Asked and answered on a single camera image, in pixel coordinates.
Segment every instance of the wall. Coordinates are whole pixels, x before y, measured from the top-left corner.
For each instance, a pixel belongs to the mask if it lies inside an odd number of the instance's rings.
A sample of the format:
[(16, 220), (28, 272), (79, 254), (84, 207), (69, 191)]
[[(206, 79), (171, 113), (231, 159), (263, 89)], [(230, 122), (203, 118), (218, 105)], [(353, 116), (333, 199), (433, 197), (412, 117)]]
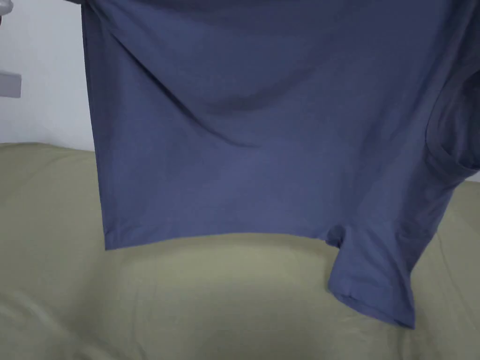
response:
[(0, 69), (22, 75), (22, 97), (0, 98), (0, 143), (93, 150), (80, 6), (16, 0), (0, 26)]

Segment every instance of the mattress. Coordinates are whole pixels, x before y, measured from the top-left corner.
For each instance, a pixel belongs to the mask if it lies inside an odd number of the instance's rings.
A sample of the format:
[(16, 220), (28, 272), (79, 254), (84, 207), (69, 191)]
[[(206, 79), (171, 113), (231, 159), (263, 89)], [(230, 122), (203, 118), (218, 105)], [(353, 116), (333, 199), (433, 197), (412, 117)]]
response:
[(0, 359), (480, 359), (480, 184), (415, 267), (417, 327), (326, 290), (337, 250), (284, 235), (106, 252), (95, 156), (0, 145)]

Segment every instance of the bedsheet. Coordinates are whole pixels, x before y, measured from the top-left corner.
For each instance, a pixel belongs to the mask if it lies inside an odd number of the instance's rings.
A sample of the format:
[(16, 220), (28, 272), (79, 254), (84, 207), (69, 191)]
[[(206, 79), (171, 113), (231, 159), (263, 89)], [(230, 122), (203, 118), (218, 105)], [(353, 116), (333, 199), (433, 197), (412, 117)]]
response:
[(337, 250), (232, 234), (104, 251), (95, 155), (0, 145), (0, 358), (480, 359), (480, 184), (412, 275), (417, 328), (326, 291)]

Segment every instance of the t-shirt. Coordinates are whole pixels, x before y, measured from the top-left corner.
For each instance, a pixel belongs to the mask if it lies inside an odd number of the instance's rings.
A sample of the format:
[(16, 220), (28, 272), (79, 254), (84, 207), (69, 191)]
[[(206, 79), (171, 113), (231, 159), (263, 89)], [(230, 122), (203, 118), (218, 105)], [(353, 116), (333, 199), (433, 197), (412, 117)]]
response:
[(107, 249), (322, 239), (341, 302), (414, 326), (412, 268), (480, 168), (477, 0), (86, 0), (82, 14)]

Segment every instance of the t-shirt hem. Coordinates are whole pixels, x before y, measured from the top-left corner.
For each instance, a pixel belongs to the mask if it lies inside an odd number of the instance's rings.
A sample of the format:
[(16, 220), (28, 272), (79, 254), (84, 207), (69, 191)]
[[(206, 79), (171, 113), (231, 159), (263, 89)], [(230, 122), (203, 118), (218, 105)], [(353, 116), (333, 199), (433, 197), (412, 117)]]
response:
[(110, 226), (105, 233), (105, 250), (117, 250), (135, 246), (153, 244), (179, 238), (197, 238), (228, 234), (277, 234), (293, 235), (311, 239), (322, 238), (324, 231), (303, 226), (278, 224), (245, 224), (242, 222), (189, 222), (188, 230), (177, 222), (163, 222), (158, 225), (116, 225)]
[(415, 312), (403, 306), (401, 309), (390, 305), (397, 303), (393, 288), (377, 287), (351, 279), (331, 277), (328, 289), (341, 303), (353, 310), (382, 322), (415, 329)]

